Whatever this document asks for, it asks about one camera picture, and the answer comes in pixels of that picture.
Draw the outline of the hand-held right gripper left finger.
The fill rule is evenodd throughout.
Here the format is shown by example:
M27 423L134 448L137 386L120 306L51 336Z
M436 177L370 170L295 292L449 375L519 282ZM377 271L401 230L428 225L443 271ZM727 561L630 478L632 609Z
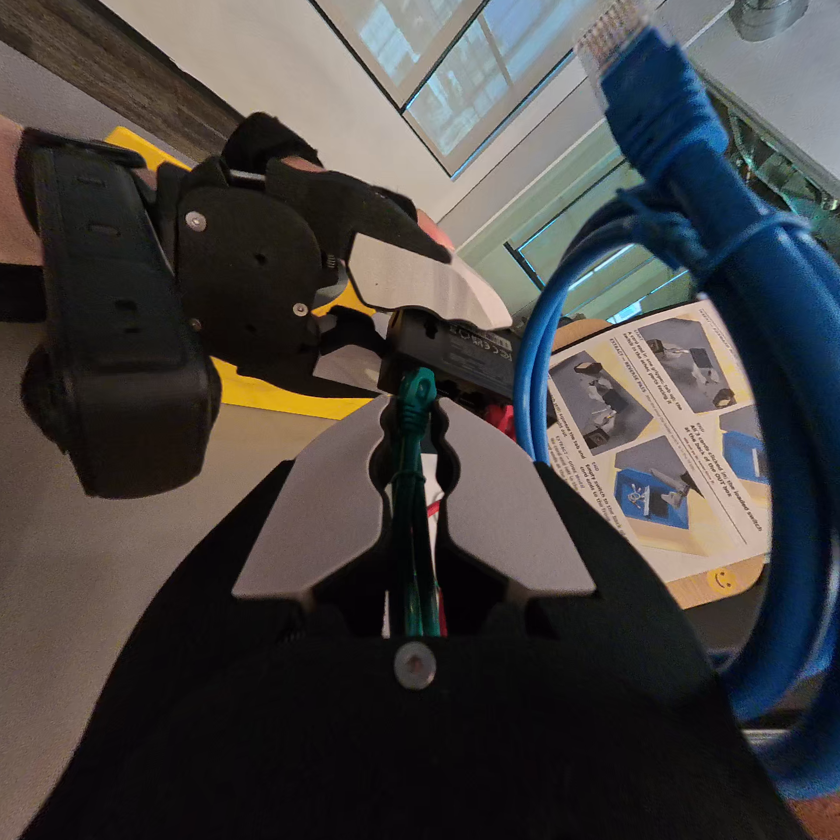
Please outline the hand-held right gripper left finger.
M354 634L378 637L385 614L391 463L381 395L315 437L295 458L233 585L240 601L296 602L339 611Z

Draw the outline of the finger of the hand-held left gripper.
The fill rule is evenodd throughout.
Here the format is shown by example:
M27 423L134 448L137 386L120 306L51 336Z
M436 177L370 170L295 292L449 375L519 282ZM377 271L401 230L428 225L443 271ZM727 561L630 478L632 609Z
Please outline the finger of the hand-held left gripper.
M359 389L377 389L381 366L382 358L374 351L358 345L345 345L321 354L313 374L325 381Z
M508 329L512 316L497 290L457 255L419 255L357 234L347 269L362 302L380 312L423 309L448 322Z

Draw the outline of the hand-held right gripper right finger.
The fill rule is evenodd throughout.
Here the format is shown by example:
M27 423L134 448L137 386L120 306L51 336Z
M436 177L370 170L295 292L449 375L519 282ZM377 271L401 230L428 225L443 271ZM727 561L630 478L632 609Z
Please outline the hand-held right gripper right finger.
M450 399L437 400L430 429L443 492L434 555L448 635L476 634L501 604L593 595L530 457Z

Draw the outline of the yellow plastic bin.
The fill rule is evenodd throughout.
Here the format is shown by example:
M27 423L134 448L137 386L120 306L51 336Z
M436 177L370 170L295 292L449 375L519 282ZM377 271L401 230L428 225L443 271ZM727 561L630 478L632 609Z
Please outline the yellow plastic bin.
M195 166L194 163L184 163L164 151L160 145L123 126L112 129L105 141L139 153L152 172L157 172L163 163L178 166L183 170L191 170ZM369 396L324 398L301 395L241 375L232 364L214 357L212 362L222 383L222 402L226 405L339 421L372 400Z

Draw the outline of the black ethernet switch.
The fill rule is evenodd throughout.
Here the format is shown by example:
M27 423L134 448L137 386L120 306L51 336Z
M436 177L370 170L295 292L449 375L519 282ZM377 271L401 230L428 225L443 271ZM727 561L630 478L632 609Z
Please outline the black ethernet switch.
M509 329L483 331L403 309L390 320L385 344L377 380L383 393L395 395L405 374L426 368L434 374L438 396L473 413L511 404L520 339Z

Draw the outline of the person's left hand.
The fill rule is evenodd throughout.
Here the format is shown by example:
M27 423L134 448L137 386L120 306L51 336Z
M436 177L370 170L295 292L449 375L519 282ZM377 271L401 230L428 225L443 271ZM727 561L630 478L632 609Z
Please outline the person's left hand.
M283 159L281 159L285 165L288 165L293 168L297 168L304 172L311 172L311 173L321 173L326 172L327 170L318 165L308 161L305 158L300 157L299 155L289 155ZM449 238L449 236L439 227L436 225L435 221L428 216L425 211L420 208L414 206L415 209L415 216L416 222L418 226L435 242L439 245L445 247L450 253L455 252L455 247Z

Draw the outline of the instruction poster on wooden board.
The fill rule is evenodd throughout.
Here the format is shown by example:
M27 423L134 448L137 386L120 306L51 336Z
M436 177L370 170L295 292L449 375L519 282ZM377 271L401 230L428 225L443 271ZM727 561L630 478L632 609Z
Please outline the instruction poster on wooden board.
M683 608L740 595L770 551L770 473L748 377L709 301L554 338L554 471Z

